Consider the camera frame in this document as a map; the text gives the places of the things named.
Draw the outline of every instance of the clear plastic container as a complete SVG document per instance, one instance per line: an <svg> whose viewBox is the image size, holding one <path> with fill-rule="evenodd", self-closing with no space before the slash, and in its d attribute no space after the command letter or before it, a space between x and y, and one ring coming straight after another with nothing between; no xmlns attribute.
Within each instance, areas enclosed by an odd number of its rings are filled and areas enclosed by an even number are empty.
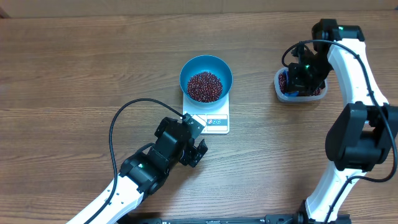
<svg viewBox="0 0 398 224"><path fill-rule="evenodd" d="M289 69L287 67L283 67L283 68L279 69L279 71L276 72L275 78L274 78L276 96L278 97L279 101L281 101L283 103L300 103L300 102L320 100L323 97L325 97L326 92L328 91L328 80L327 79L325 79L324 89L321 90L321 94L318 96L287 96L287 95L283 94L279 88L279 74L283 73L284 71L289 72Z"/></svg>

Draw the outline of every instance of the black clamp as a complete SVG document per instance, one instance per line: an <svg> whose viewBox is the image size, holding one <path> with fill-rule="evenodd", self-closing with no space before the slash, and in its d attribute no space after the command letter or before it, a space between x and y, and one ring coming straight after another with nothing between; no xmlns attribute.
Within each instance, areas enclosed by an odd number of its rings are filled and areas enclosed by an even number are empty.
<svg viewBox="0 0 398 224"><path fill-rule="evenodd" d="M312 27L313 40L342 40L358 39L365 41L359 26L338 25L335 19L321 19ZM310 95L318 88L325 87L325 79L333 67L328 61L330 44L314 42L313 48L317 52L313 54L308 47L299 45L292 50L292 55L298 57L298 63L289 64L289 81L286 92Z"/></svg>
<svg viewBox="0 0 398 224"><path fill-rule="evenodd" d="M189 114L181 123L176 119L164 118L156 129L155 144L148 144L147 154L141 148L133 156L127 158L121 168L120 176L128 176L137 185L137 191L145 193L145 197L155 193L163 186L169 172L177 162L195 167L207 152L203 139L198 147L194 146L195 138L204 126Z"/></svg>

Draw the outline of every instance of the digital kitchen scale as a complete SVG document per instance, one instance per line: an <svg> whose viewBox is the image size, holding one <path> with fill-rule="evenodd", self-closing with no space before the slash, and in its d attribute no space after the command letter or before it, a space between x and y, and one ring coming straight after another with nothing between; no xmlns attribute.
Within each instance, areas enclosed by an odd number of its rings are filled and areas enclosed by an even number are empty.
<svg viewBox="0 0 398 224"><path fill-rule="evenodd" d="M229 94L220 102L210 107L201 107L192 103L187 96L183 96L183 114L197 115L206 122L202 134L228 134L229 133Z"/></svg>
<svg viewBox="0 0 398 224"><path fill-rule="evenodd" d="M208 72L219 78L223 91L218 100L204 103L195 101L187 92L191 77ZM200 55L189 60L181 70L180 86L183 91L182 113L197 115L206 122L202 134L229 133L229 91L232 87L232 71L220 58L212 55Z"/></svg>

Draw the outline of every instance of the blue bowl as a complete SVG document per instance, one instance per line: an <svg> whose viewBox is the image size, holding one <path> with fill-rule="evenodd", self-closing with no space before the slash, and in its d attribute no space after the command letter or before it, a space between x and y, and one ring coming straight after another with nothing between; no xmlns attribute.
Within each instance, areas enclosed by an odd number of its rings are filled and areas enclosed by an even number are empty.
<svg viewBox="0 0 398 224"><path fill-rule="evenodd" d="M223 92L218 100L210 103L202 103L192 99L187 93L189 79L201 72L211 72L220 79L221 84L223 84ZM201 107L213 106L220 101L223 101L232 88L232 82L233 78L231 69L229 69L228 65L222 59L212 55L201 55L194 57L193 59L189 60L184 67L182 67L180 74L181 90L189 100Z"/></svg>

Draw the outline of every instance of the beans in container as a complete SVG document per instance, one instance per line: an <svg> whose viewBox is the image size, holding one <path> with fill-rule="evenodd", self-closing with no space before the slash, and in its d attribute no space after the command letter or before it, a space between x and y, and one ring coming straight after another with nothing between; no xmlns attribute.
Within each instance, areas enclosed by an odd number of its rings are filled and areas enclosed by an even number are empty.
<svg viewBox="0 0 398 224"><path fill-rule="evenodd" d="M188 81L187 93L199 102L214 102L220 98L222 92L221 80L211 72L201 72Z"/></svg>
<svg viewBox="0 0 398 224"><path fill-rule="evenodd" d="M286 75L281 73L278 76L278 81L279 81L279 88L280 91L285 94L286 93ZM313 93L308 94L308 93L299 93L298 96L319 96L322 93L323 88L317 88Z"/></svg>

